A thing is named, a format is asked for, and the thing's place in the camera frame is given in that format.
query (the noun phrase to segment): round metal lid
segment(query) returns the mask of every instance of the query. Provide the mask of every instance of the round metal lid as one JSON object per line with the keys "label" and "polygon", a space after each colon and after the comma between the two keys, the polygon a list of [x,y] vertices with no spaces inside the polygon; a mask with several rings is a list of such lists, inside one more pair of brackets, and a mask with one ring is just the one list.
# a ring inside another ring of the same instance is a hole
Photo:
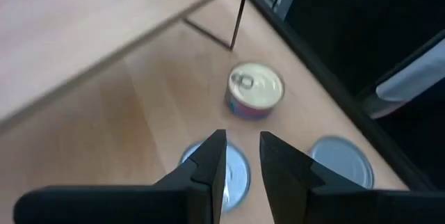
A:
{"label": "round metal lid", "polygon": [[339,136],[321,137],[309,152],[315,161],[367,189],[374,186],[371,164],[364,153]]}
{"label": "round metal lid", "polygon": [[[181,158],[184,162],[202,142],[193,144],[186,149]],[[222,211],[227,212],[241,203],[246,196],[250,185],[250,167],[243,153],[233,146],[227,144],[225,187],[222,198]]]}
{"label": "round metal lid", "polygon": [[229,89],[235,98],[254,109],[268,109],[284,93],[282,80],[275,71],[259,63],[242,63],[229,76]]}

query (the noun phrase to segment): light wood tabletop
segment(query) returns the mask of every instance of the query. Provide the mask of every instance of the light wood tabletop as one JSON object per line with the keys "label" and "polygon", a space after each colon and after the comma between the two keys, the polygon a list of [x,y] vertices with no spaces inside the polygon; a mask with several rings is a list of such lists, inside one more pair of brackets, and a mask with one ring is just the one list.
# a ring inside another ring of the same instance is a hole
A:
{"label": "light wood tabletop", "polygon": [[0,123],[209,0],[0,0]]}
{"label": "light wood tabletop", "polygon": [[[230,39],[239,0],[215,0],[191,17]],[[269,118],[246,121],[223,103],[227,75],[261,61],[283,77],[286,92]],[[271,224],[261,178],[259,132],[271,131],[308,152],[321,136],[350,139],[367,156],[375,188],[407,189],[298,57],[247,3],[233,52],[182,23],[128,51],[102,72],[0,133],[0,223],[24,192],[48,184],[152,184],[184,150],[215,129],[250,162],[244,202],[222,223]]]}

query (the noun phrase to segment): can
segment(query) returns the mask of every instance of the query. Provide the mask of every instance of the can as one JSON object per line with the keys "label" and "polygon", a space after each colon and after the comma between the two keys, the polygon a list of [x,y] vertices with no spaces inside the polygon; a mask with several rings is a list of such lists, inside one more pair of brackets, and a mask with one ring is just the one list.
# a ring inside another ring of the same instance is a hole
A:
{"label": "can", "polygon": [[[194,143],[187,147],[181,157],[184,162],[200,145]],[[250,187],[250,167],[244,154],[230,142],[227,142],[225,185],[222,195],[222,212],[229,212],[242,203]]]}
{"label": "can", "polygon": [[321,165],[365,189],[374,187],[373,169],[365,154],[343,137],[321,137],[315,142],[309,155]]}
{"label": "can", "polygon": [[225,102],[232,113],[244,119],[266,118],[283,95],[280,75],[261,63],[240,63],[227,78]]}

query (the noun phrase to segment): wooden surface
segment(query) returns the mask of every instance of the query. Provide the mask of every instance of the wooden surface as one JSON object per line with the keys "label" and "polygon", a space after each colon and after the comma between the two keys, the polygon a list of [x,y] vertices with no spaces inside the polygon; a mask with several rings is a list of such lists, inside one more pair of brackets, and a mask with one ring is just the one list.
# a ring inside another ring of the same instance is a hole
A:
{"label": "wooden surface", "polygon": [[[229,39],[240,0],[215,0],[192,19]],[[249,122],[223,104],[230,68],[261,61],[286,84],[273,114]],[[233,53],[184,24],[130,51],[15,127],[0,133],[0,223],[25,191],[48,184],[152,184],[173,170],[187,146],[215,129],[248,158],[252,184],[222,223],[273,222],[259,163],[259,132],[272,131],[308,152],[326,134],[345,136],[368,157],[375,187],[406,189],[317,80],[251,4]]]}
{"label": "wooden surface", "polygon": [[0,0],[0,123],[208,0]]}

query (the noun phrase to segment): can lid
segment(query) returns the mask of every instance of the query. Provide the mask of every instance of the can lid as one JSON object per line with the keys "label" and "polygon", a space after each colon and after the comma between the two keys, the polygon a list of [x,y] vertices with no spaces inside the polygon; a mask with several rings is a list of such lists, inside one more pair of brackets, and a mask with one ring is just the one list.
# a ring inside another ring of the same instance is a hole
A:
{"label": "can lid", "polygon": [[[188,147],[181,157],[184,162],[202,142]],[[250,186],[250,167],[243,153],[227,142],[225,186],[222,197],[222,211],[228,212],[238,206],[247,195]]]}
{"label": "can lid", "polygon": [[366,189],[372,189],[374,186],[373,169],[368,159],[358,147],[342,137],[321,137],[309,155],[330,170]]}
{"label": "can lid", "polygon": [[270,67],[260,63],[242,63],[229,76],[229,89],[241,103],[254,109],[269,109],[284,92],[282,80]]}

